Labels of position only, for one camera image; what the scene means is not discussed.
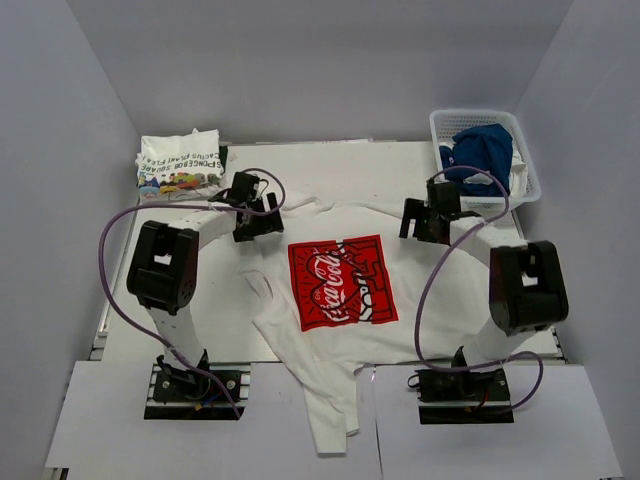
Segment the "blue t shirt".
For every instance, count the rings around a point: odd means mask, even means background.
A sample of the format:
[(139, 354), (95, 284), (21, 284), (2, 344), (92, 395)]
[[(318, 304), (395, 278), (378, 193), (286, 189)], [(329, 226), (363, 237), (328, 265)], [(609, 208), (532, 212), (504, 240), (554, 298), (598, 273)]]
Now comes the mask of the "blue t shirt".
[(510, 193), (513, 138), (500, 124), (468, 128), (457, 133), (453, 145), (438, 147), (444, 177), (461, 196), (502, 198)]

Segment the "white red print t shirt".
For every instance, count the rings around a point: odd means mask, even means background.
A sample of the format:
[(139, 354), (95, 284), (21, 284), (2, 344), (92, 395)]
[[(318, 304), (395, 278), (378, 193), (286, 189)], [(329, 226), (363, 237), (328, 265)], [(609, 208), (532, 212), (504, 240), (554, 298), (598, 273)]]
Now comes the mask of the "white red print t shirt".
[[(281, 215), (284, 231), (249, 247), (253, 322), (303, 387), (317, 452), (341, 455), (359, 429), (356, 372), (418, 359), (418, 301), (446, 249), (400, 238), (401, 211), (388, 204), (295, 194)], [(427, 295), (423, 355), (453, 355), (488, 315), (487, 268), (454, 252)]]

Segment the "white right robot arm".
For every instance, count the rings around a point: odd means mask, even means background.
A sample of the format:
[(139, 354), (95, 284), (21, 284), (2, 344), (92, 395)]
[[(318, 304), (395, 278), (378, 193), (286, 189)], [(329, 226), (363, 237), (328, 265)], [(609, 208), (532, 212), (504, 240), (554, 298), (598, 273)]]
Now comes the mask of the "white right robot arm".
[[(409, 236), (447, 249), (430, 273), (418, 301), (414, 322), (414, 348), (428, 368), (451, 374), (453, 390), (472, 399), (488, 385), (486, 372), (519, 358), (535, 358), (530, 351), (516, 351), (535, 334), (564, 321), (569, 314), (566, 287), (555, 245), (550, 241), (528, 242), (502, 233), (494, 222), (510, 211), (503, 187), (504, 210), (488, 219), (464, 211), (456, 185), (426, 183), (427, 198), (405, 201), (399, 236)], [(488, 269), (489, 317), (480, 331), (461, 345), (456, 365), (445, 368), (429, 362), (420, 345), (423, 309), (445, 262), (460, 249)]]

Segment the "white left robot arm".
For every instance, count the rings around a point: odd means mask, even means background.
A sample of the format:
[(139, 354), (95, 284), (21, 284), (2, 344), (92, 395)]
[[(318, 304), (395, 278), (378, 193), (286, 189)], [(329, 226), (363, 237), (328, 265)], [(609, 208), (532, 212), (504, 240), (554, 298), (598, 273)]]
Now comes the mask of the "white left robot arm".
[(214, 195), (207, 209), (173, 223), (147, 221), (138, 236), (127, 290), (150, 314), (162, 340), (164, 354), (158, 366), (188, 399), (202, 398), (213, 383), (208, 353), (198, 339), (190, 309), (200, 251), (224, 236), (244, 243), (284, 231), (283, 200), (261, 192), (262, 172), (235, 173), (231, 186)]

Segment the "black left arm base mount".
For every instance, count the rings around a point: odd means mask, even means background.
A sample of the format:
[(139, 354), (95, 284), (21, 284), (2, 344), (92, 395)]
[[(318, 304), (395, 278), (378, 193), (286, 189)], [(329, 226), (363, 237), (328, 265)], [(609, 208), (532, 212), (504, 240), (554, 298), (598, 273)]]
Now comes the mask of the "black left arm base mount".
[(176, 369), (157, 357), (150, 375), (144, 410), (145, 420), (236, 421), (249, 397), (249, 364), (206, 364), (203, 355), (198, 367), (208, 368), (225, 386), (236, 407), (221, 387), (199, 373)]

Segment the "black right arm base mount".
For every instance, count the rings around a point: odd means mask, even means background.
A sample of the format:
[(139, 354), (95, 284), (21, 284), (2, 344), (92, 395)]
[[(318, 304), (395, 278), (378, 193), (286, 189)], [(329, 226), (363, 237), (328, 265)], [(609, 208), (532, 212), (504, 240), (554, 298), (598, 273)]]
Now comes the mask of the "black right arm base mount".
[(420, 369), (408, 378), (407, 387), (417, 393), (421, 425), (514, 422), (503, 368), (455, 373)]

